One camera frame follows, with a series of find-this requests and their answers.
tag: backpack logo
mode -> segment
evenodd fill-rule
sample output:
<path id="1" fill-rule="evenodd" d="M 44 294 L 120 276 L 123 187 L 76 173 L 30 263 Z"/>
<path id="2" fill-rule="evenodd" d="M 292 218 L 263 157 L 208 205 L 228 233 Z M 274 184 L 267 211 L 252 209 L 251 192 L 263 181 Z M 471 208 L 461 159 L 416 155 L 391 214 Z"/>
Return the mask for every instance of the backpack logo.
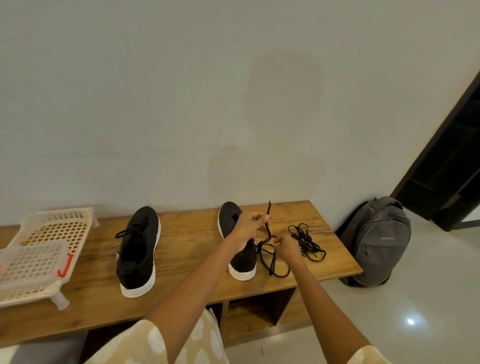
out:
<path id="1" fill-rule="evenodd" d="M 382 240 L 395 240 L 395 238 L 390 234 L 388 231 L 385 231 L 385 233 L 381 236 Z"/>

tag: wooden bench top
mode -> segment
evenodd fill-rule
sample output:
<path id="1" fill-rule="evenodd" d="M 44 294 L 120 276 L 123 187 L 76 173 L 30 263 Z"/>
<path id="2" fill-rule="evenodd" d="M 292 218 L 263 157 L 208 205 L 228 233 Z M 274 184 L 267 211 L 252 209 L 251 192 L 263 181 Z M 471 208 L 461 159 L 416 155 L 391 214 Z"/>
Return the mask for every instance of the wooden bench top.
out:
<path id="1" fill-rule="evenodd" d="M 242 209 L 266 211 L 267 205 Z M 100 219 L 100 226 L 90 230 L 70 282 L 61 289 L 70 305 L 59 311 L 50 299 L 44 299 L 0 308 L 0 347 L 141 318 L 220 244 L 217 215 L 218 209 L 160 214 L 162 231 L 155 250 L 155 285 L 146 295 L 133 299 L 121 294 L 115 273 L 115 253 L 120 247 L 120 240 L 115 239 L 115 234 L 125 229 L 130 217 Z M 318 280 L 361 272 L 360 266 L 311 202 L 273 204 L 270 216 L 272 234 L 280 233 L 290 224 L 308 224 L 313 241 L 327 251 L 327 257 L 320 263 L 305 258 Z M 0 248 L 10 242 L 18 229 L 19 226 L 0 227 Z M 269 276 L 257 257 L 257 272 L 252 280 L 234 280 L 226 270 L 210 303 L 294 286 L 293 274 L 282 279 Z"/>

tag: red clip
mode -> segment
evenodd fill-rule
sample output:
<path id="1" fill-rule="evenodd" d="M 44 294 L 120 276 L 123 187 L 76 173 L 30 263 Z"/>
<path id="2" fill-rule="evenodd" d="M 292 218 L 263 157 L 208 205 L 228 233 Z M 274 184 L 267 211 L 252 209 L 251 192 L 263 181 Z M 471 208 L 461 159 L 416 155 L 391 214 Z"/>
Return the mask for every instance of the red clip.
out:
<path id="1" fill-rule="evenodd" d="M 67 264 L 65 265 L 65 269 L 63 270 L 63 272 L 60 269 L 57 270 L 57 276 L 59 276 L 60 278 L 65 278 L 65 276 L 67 275 L 68 268 L 70 268 L 70 264 L 72 263 L 73 254 L 68 253 L 67 255 L 68 255 L 68 260 L 67 260 Z"/>

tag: black sneaker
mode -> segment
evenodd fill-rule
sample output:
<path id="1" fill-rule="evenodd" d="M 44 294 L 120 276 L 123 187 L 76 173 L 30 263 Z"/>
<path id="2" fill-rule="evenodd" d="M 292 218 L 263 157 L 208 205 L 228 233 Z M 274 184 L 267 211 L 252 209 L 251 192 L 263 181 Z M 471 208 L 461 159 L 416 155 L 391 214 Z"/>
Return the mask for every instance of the black sneaker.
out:
<path id="1" fill-rule="evenodd" d="M 123 238 L 117 254 L 117 276 L 122 294 L 139 297 L 155 283 L 153 254 L 160 237 L 161 225 L 157 213 L 149 206 L 138 209 L 127 228 L 115 238 Z"/>
<path id="2" fill-rule="evenodd" d="M 225 202 L 218 212 L 218 231 L 222 238 L 226 238 L 235 227 L 241 214 L 241 209 L 233 202 Z M 257 271 L 256 245 L 253 239 L 248 240 L 245 248 L 236 253 L 228 271 L 237 280 L 249 280 Z"/>

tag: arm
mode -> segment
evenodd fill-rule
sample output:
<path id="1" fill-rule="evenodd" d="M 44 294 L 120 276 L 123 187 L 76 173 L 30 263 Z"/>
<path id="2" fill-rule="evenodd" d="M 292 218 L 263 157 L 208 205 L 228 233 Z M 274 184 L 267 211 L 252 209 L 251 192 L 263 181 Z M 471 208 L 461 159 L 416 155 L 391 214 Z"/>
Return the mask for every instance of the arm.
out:
<path id="1" fill-rule="evenodd" d="M 358 349 L 370 345 L 308 270 L 298 242 L 289 233 L 282 233 L 275 240 L 274 249 L 297 280 L 327 363 L 345 364 Z"/>
<path id="2" fill-rule="evenodd" d="M 233 232 L 146 317 L 162 334 L 168 364 L 175 363 L 230 260 L 268 220 L 260 212 L 241 214 Z"/>

